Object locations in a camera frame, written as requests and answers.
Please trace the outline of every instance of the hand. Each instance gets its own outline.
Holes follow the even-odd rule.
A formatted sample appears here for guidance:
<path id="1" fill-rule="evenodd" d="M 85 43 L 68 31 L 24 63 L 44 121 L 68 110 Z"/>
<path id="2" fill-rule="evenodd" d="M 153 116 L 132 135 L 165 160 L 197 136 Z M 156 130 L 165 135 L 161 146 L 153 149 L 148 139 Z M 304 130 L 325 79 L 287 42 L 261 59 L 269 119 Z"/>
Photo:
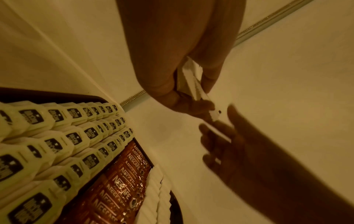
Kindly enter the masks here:
<path id="1" fill-rule="evenodd" d="M 208 120 L 210 101 L 194 101 L 175 90 L 173 73 L 186 57 L 203 67 L 209 93 L 241 26 L 246 0 L 117 0 L 140 85 L 166 107 Z"/>
<path id="2" fill-rule="evenodd" d="M 354 222 L 354 209 L 348 203 L 233 106 L 228 108 L 228 117 L 234 128 L 220 121 L 212 125 L 230 141 L 200 125 L 201 143 L 209 151 L 203 161 L 246 203 L 275 223 Z"/>

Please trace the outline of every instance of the dark wooden tray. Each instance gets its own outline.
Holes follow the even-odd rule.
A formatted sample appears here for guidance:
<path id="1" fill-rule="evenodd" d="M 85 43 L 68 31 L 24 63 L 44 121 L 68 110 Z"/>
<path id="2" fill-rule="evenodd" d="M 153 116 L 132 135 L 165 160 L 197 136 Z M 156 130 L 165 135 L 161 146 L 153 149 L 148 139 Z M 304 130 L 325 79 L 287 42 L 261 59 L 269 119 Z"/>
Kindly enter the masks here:
<path id="1" fill-rule="evenodd" d="M 36 90 L 26 90 L 26 89 L 12 89 L 12 88 L 3 88 L 0 87 L 0 102 L 2 103 L 12 103 L 12 102 L 18 102 L 18 101 L 23 101 L 23 100 L 29 100 L 33 103 L 41 104 L 41 103 L 68 103 L 68 102 L 74 102 L 74 103 L 88 103 L 88 102 L 101 102 L 101 103 L 106 103 L 107 101 L 101 97 L 98 96 L 90 96 L 90 95 L 80 95 L 80 94 L 70 94 L 70 93 L 59 93 L 59 92 L 46 92 L 46 91 L 36 91 Z M 148 160 L 150 163 L 151 167 L 153 167 L 153 163 L 149 159 L 148 155 L 145 153 L 143 148 L 140 146 L 138 141 L 134 138 L 133 141 L 136 143 L 138 146 L 139 150 L 142 152 L 142 154 L 145 156 L 145 158 Z M 95 177 L 93 177 L 86 185 L 84 185 L 80 190 L 77 196 L 69 202 L 62 211 L 62 215 L 65 215 L 68 213 L 70 207 L 72 206 L 73 203 L 79 198 L 85 191 L 87 191 L 90 186 L 99 178 L 99 176 L 104 173 L 109 167 L 119 158 L 119 155 L 114 158 L 112 162 L 110 162 L 108 165 L 106 165 L 101 172 L 99 172 Z M 171 224 L 183 224 L 183 216 L 182 216 L 182 211 L 180 208 L 180 205 L 173 194 L 173 192 L 170 192 L 171 199 L 171 216 L 170 216 L 170 221 Z"/>

